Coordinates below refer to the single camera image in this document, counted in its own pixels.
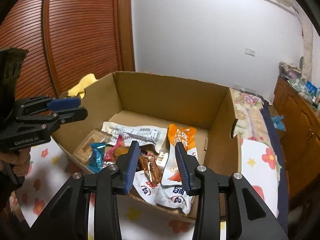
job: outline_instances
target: yellow cloth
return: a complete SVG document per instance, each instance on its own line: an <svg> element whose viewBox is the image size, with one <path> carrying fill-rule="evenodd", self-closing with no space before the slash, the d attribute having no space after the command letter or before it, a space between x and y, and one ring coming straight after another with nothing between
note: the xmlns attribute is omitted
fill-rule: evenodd
<svg viewBox="0 0 320 240"><path fill-rule="evenodd" d="M97 79L94 76L94 74L88 74L84 76L82 79L80 79L79 84L74 86L68 91L68 96L69 97L76 97L78 94L80 95L81 98L84 97L84 89L94 82L96 82Z"/></svg>

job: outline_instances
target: wooden cabinet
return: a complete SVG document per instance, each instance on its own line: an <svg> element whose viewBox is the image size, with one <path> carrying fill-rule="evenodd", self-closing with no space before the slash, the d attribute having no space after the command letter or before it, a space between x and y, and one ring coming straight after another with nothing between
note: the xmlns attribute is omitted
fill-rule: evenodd
<svg viewBox="0 0 320 240"><path fill-rule="evenodd" d="M274 106L287 129L281 139L290 198L320 173L320 121L315 110L283 79L278 78Z"/></svg>

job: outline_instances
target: bed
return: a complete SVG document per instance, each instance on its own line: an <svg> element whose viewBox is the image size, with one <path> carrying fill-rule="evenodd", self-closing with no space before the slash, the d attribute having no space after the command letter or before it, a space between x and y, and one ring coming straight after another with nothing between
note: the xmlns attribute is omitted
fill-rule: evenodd
<svg viewBox="0 0 320 240"><path fill-rule="evenodd" d="M276 128L271 120L269 103L262 96L231 90L238 122L234 134L241 138L267 145L275 155L278 191L277 219L284 231L288 232L288 187L284 169L284 157Z"/></svg>

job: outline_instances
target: floral bedspread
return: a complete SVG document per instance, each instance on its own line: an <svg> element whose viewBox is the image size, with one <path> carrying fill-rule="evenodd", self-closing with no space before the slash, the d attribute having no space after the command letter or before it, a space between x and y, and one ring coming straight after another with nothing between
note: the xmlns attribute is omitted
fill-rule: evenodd
<svg viewBox="0 0 320 240"><path fill-rule="evenodd" d="M233 89L231 89L231 95L238 119L234 134L240 135L242 139L261 142L268 146L268 156L265 157L264 161L268 162L273 170L276 169L279 184L282 167L273 151L268 130L260 112L260 109L263 108L263 101L259 97Z"/></svg>

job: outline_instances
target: silver bolt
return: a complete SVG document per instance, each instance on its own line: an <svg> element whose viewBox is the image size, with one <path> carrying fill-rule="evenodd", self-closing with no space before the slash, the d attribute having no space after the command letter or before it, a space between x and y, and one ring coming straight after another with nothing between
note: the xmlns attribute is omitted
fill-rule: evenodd
<svg viewBox="0 0 320 240"><path fill-rule="evenodd" d="M115 171L116 169L118 169L118 165L117 164L110 164L108 166L108 169L111 171Z"/></svg>
<svg viewBox="0 0 320 240"><path fill-rule="evenodd" d="M242 174L239 172L236 172L235 174L233 174L233 176L235 177L235 179L242 179Z"/></svg>
<svg viewBox="0 0 320 240"><path fill-rule="evenodd" d="M81 178L81 173L80 173L80 172L76 172L76 173L74 173L74 174L72 175L72 177L73 177L74 179L79 179L79 178Z"/></svg>
<svg viewBox="0 0 320 240"><path fill-rule="evenodd" d="M206 171L206 170L207 170L207 167L206 167L206 166L203 166L203 165L199 165L199 166L197 167L197 170L198 170L198 171Z"/></svg>

